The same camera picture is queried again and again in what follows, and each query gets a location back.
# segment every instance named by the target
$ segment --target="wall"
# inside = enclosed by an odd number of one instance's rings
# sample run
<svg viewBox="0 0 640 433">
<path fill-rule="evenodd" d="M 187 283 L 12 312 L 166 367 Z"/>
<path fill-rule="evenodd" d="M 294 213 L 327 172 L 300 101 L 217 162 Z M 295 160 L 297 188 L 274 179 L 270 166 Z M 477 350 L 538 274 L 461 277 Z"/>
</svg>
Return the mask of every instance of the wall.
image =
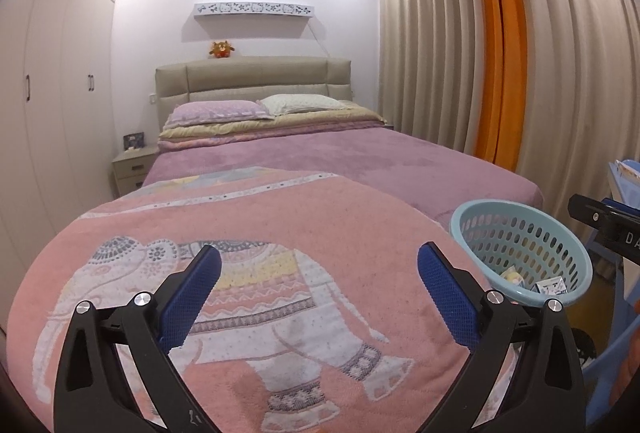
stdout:
<svg viewBox="0 0 640 433">
<path fill-rule="evenodd" d="M 228 39 L 234 55 L 323 56 L 319 41 L 334 57 L 352 60 L 355 101 L 378 104 L 378 0 L 235 0 L 291 2 L 315 6 L 316 16 L 193 17 L 196 3 L 234 0 L 116 0 L 111 48 L 111 77 L 116 140 L 145 132 L 158 136 L 154 92 L 156 67 L 206 59 L 210 42 Z"/>
</svg>

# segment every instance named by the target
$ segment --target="upholstered headboard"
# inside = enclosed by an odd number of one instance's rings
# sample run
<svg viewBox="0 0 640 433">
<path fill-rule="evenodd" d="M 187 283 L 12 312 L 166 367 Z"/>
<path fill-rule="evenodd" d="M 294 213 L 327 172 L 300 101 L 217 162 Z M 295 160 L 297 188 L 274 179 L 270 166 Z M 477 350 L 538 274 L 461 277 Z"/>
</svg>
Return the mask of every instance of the upholstered headboard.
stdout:
<svg viewBox="0 0 640 433">
<path fill-rule="evenodd" d="M 156 69 L 158 122 L 190 101 L 244 99 L 273 94 L 322 94 L 351 101 L 351 62 L 316 57 L 232 57 Z"/>
</svg>

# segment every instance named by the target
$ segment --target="curtain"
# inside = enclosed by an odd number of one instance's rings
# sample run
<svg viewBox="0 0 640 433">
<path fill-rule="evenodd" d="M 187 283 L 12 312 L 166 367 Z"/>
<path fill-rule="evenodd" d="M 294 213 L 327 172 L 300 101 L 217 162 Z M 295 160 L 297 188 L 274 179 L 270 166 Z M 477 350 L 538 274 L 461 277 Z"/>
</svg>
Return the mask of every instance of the curtain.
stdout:
<svg viewBox="0 0 640 433">
<path fill-rule="evenodd" d="M 640 0 L 525 0 L 528 86 L 516 172 L 572 230 L 568 198 L 609 193 L 607 163 L 640 154 Z"/>
<path fill-rule="evenodd" d="M 484 80 L 482 0 L 381 0 L 380 112 L 396 130 L 473 153 Z"/>
<path fill-rule="evenodd" d="M 475 155 L 515 171 L 524 126 L 527 25 L 523 0 L 483 0 L 486 57 Z"/>
</svg>

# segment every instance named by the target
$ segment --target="white wardrobe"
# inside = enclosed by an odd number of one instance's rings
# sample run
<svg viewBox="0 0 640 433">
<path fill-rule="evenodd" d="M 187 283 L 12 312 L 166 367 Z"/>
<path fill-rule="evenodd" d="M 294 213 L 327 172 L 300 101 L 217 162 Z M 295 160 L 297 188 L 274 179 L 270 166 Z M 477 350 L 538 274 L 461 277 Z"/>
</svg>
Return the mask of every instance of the white wardrobe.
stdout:
<svg viewBox="0 0 640 433">
<path fill-rule="evenodd" d="M 38 253 L 113 199 L 114 0 L 0 0 L 0 328 Z"/>
</svg>

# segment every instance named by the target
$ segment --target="laundry basket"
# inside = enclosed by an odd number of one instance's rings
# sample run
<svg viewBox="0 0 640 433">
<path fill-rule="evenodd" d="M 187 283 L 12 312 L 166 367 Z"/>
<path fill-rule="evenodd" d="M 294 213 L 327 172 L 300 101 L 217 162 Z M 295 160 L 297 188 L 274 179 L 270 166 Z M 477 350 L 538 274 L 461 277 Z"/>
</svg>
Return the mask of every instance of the laundry basket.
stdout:
<svg viewBox="0 0 640 433">
<path fill-rule="evenodd" d="M 562 276 L 567 294 L 554 296 L 564 305 L 577 301 L 591 285 L 591 260 L 580 240 L 542 211 L 505 200 L 475 200 L 455 210 L 450 234 L 473 259 L 491 286 L 513 301 L 542 307 L 549 299 L 532 288 Z M 501 277 L 514 266 L 525 288 Z"/>
</svg>

